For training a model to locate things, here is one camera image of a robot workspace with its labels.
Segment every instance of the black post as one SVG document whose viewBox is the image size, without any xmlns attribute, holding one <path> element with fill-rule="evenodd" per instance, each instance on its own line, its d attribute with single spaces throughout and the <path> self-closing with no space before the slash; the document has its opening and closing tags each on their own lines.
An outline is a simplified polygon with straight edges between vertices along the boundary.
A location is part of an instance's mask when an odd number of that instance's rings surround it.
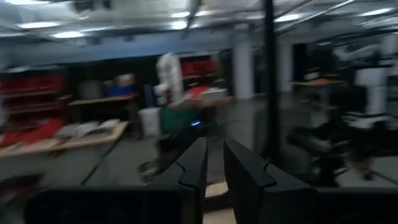
<svg viewBox="0 0 398 224">
<path fill-rule="evenodd" d="M 280 126 L 279 126 L 279 91 L 277 77 L 276 40 L 274 32 L 274 3 L 273 0 L 263 0 L 265 12 L 264 21 L 264 55 L 266 56 L 266 73 L 264 82 L 268 83 L 268 138 L 263 157 L 269 158 L 277 167 L 281 168 L 280 160 Z"/>
</svg>

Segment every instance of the white pillar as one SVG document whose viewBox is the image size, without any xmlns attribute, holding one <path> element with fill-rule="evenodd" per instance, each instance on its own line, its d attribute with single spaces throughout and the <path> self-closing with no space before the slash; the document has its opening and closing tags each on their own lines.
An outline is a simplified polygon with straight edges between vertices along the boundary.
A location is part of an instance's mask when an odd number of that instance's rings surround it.
<svg viewBox="0 0 398 224">
<path fill-rule="evenodd" d="M 235 97 L 242 100 L 250 99 L 254 96 L 254 75 L 249 26 L 235 26 L 232 40 Z"/>
<path fill-rule="evenodd" d="M 280 43 L 278 49 L 279 91 L 290 92 L 293 79 L 292 44 Z"/>
</svg>

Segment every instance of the blue light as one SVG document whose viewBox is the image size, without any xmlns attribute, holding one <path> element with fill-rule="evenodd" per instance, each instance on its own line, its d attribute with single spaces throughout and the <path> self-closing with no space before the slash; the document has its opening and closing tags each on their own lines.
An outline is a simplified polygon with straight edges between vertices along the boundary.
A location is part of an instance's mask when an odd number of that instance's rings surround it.
<svg viewBox="0 0 398 224">
<path fill-rule="evenodd" d="M 197 122 L 192 123 L 191 126 L 196 126 L 196 125 L 198 125 L 198 124 L 200 124 L 200 121 L 197 121 Z"/>
</svg>

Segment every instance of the fluorescent light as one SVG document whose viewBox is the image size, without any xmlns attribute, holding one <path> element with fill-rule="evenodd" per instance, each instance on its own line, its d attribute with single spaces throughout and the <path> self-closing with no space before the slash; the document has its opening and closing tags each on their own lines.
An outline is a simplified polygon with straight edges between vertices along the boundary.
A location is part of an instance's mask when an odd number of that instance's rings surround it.
<svg viewBox="0 0 398 224">
<path fill-rule="evenodd" d="M 370 12 L 365 12 L 363 14 L 360 14 L 359 16 L 375 16 L 375 15 L 379 15 L 379 14 L 383 14 L 383 13 L 389 12 L 391 10 L 393 10 L 393 8 L 378 9 L 378 10 L 374 10 L 374 11 L 370 11 Z"/>
<path fill-rule="evenodd" d="M 210 14 L 211 14 L 211 12 L 209 12 L 209 11 L 201 10 L 201 11 L 197 12 L 197 14 L 195 16 L 207 16 Z"/>
<path fill-rule="evenodd" d="M 52 36 L 55 37 L 55 38 L 64 39 L 64 38 L 84 37 L 85 35 L 82 34 L 81 32 L 69 31 L 69 32 L 61 32 L 61 33 L 58 33 L 58 34 L 54 34 Z"/>
<path fill-rule="evenodd" d="M 281 17 L 275 19 L 275 22 L 293 21 L 296 19 L 300 19 L 301 16 L 302 16 L 301 14 L 290 14 L 290 15 L 286 15 L 286 16 L 281 16 Z"/>
<path fill-rule="evenodd" d="M 173 18 L 184 18 L 189 16 L 189 12 L 176 12 L 172 14 Z"/>
<path fill-rule="evenodd" d="M 24 24 L 17 24 L 20 28 L 23 29 L 34 29 L 34 28 L 44 28 L 44 27 L 53 27 L 59 25 L 58 22 L 28 22 Z"/>
<path fill-rule="evenodd" d="M 172 27 L 173 27 L 173 29 L 184 29 L 187 27 L 187 22 L 185 22 L 185 21 L 173 22 Z"/>
<path fill-rule="evenodd" d="M 36 0 L 6 0 L 6 3 L 18 6 L 33 5 L 33 4 L 48 4 L 49 1 L 36 1 Z"/>
</svg>

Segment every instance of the wooden board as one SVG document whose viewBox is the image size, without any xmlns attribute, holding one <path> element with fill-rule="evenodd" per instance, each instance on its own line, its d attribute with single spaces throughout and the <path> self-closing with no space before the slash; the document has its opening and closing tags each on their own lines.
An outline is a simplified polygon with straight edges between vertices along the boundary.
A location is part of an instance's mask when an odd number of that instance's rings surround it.
<svg viewBox="0 0 398 224">
<path fill-rule="evenodd" d="M 203 216 L 203 224 L 236 224 L 234 210 L 231 208 L 206 213 Z"/>
<path fill-rule="evenodd" d="M 235 98 L 232 96 L 222 98 L 222 99 L 206 100 L 206 101 L 204 101 L 204 100 L 185 100 L 178 104 L 171 104 L 171 105 L 169 105 L 169 108 L 171 108 L 173 110 L 206 108 L 206 107 L 210 107 L 210 106 L 220 106 L 220 105 L 229 104 L 229 103 L 232 103 L 234 100 L 235 100 Z"/>
<path fill-rule="evenodd" d="M 226 181 L 212 184 L 206 187 L 206 198 L 207 197 L 215 197 L 219 195 L 223 195 L 228 191 L 228 185 Z"/>
<path fill-rule="evenodd" d="M 99 98 L 94 100 L 75 100 L 68 104 L 68 106 L 74 105 L 87 105 L 92 103 L 105 103 L 105 102 L 112 102 L 112 101 L 122 101 L 122 100 L 131 100 L 134 99 L 137 95 L 133 94 L 130 96 L 115 96 L 115 97 L 106 97 L 106 98 Z"/>
<path fill-rule="evenodd" d="M 118 140 L 127 127 L 128 122 L 120 122 L 114 129 L 113 133 L 105 138 L 98 139 L 82 139 L 77 141 L 64 141 L 58 139 L 47 139 L 30 146 L 22 146 L 17 149 L 0 149 L 0 158 L 9 156 L 23 156 L 28 154 L 38 154 L 44 152 L 62 151 L 67 149 L 75 149 L 79 147 L 90 147 L 99 144 L 111 143 Z"/>
</svg>

